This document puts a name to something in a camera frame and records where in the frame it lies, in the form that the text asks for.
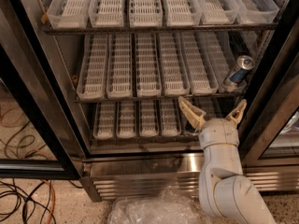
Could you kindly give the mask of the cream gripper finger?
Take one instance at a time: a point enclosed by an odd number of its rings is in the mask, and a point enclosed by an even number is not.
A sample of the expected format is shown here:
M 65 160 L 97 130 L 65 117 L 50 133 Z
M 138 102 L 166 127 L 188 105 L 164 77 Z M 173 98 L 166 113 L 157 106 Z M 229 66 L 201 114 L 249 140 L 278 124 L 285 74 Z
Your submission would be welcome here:
M 233 109 L 227 116 L 226 119 L 231 121 L 234 125 L 238 125 L 243 118 L 244 111 L 247 106 L 247 100 L 242 99 L 241 102 Z
M 178 106 L 184 114 L 186 120 L 192 125 L 192 127 L 196 130 L 201 130 L 206 122 L 206 112 L 201 108 L 193 105 L 182 96 L 179 96 L 178 98 Z

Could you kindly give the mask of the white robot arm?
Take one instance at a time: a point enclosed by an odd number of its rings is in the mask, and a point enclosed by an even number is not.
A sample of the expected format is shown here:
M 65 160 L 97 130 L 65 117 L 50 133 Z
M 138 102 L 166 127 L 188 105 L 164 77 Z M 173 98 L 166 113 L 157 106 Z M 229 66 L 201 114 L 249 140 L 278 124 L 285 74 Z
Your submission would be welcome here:
M 237 125 L 247 102 L 241 101 L 224 118 L 206 120 L 206 112 L 183 97 L 178 105 L 199 132 L 204 164 L 199 175 L 199 202 L 210 217 L 227 217 L 238 224 L 277 224 L 254 184 L 244 176 L 238 151 Z

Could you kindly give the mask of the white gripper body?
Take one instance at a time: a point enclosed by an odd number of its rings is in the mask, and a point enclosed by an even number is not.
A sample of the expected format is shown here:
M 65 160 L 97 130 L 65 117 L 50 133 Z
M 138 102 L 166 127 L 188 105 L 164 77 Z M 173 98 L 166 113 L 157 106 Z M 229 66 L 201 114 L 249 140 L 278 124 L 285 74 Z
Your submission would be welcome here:
M 207 121 L 199 133 L 201 149 L 213 145 L 239 145 L 236 125 L 227 119 L 211 119 Z

